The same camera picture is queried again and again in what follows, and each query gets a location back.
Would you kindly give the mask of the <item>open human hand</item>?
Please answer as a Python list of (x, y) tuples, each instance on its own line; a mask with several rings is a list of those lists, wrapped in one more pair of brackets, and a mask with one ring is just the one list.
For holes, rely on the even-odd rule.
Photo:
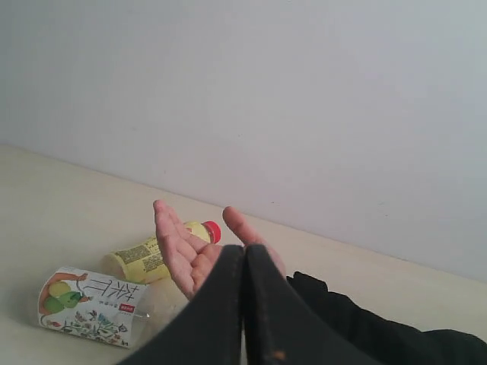
[[(222, 247), (191, 234), (175, 210), (163, 201), (155, 201), (153, 209), (155, 233), (164, 264), (175, 285), (191, 300), (218, 261)], [(281, 275), (286, 276), (285, 264), (279, 254), (246, 221), (243, 214), (227, 206), (222, 217), (226, 226), (245, 247), (253, 244), (265, 246)]]

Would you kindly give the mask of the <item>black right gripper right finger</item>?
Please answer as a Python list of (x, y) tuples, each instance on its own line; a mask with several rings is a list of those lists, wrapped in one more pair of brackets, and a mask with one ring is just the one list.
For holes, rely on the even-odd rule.
[(264, 246), (246, 248), (243, 318), (249, 364), (376, 364), (322, 322)]

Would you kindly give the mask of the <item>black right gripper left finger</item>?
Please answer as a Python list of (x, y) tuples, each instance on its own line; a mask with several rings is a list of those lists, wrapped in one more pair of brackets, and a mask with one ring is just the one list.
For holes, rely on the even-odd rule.
[(121, 364), (239, 364), (244, 248), (223, 248), (203, 286), (161, 332)]

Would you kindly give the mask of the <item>black sleeved forearm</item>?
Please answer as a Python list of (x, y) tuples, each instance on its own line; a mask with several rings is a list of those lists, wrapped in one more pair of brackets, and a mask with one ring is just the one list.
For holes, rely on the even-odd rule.
[(486, 343), (474, 335), (451, 329), (422, 332), (384, 319), (299, 271), (287, 281), (336, 334), (382, 364), (486, 363)]

